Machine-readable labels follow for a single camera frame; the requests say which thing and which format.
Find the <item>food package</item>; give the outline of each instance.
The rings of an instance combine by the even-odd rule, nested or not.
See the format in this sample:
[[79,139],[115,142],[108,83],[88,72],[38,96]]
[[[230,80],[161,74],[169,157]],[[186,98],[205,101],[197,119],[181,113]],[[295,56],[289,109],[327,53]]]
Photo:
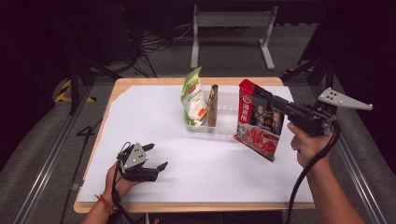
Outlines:
[[218,85],[213,85],[207,100],[207,126],[216,127],[218,118]]
[[190,72],[184,81],[180,100],[184,106],[184,118],[191,126],[200,126],[206,116],[207,104],[199,78],[201,67]]
[[271,106],[272,93],[248,79],[239,84],[239,110],[234,138],[254,149],[269,161],[275,152],[282,132],[284,114]]

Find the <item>black curtain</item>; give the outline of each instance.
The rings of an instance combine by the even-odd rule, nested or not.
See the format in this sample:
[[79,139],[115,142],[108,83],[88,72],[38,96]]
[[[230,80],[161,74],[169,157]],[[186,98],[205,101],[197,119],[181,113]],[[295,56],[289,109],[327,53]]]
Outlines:
[[396,5],[390,1],[366,4],[364,15],[334,60],[335,74],[351,97],[372,103],[358,113],[396,174]]
[[44,2],[1,2],[0,54],[3,169],[20,141],[54,107],[52,93],[66,76],[64,47]]

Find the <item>white paper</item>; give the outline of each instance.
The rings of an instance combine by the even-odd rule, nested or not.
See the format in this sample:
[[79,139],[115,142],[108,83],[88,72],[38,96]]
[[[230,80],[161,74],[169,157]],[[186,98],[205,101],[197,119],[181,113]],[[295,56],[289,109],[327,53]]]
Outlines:
[[[292,101],[288,87],[264,86]],[[100,142],[92,158],[78,202],[96,202],[108,168],[126,142],[155,144],[147,152],[147,168],[168,161],[156,182],[140,184],[122,200],[132,203],[287,203],[303,168],[290,147],[286,127],[270,162],[231,135],[186,131],[182,86],[132,86],[110,106]],[[238,93],[238,86],[219,86],[219,92]],[[236,129],[237,115],[233,124]],[[312,203],[304,181],[295,202]]]

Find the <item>clear plastic container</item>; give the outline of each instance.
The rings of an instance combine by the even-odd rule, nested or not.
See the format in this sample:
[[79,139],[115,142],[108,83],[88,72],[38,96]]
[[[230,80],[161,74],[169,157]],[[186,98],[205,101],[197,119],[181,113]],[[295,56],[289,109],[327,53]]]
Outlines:
[[207,118],[201,126],[192,126],[186,121],[186,129],[192,133],[212,133],[234,135],[238,122],[239,94],[230,92],[218,92],[218,114],[216,127],[207,126]]

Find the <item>red snack bag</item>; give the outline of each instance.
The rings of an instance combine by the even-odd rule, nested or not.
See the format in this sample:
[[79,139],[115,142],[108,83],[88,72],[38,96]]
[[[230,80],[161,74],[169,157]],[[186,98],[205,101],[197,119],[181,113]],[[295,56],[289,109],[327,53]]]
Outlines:
[[233,136],[269,161],[275,160],[285,118],[270,106],[272,96],[271,92],[248,79],[239,84],[238,125]]

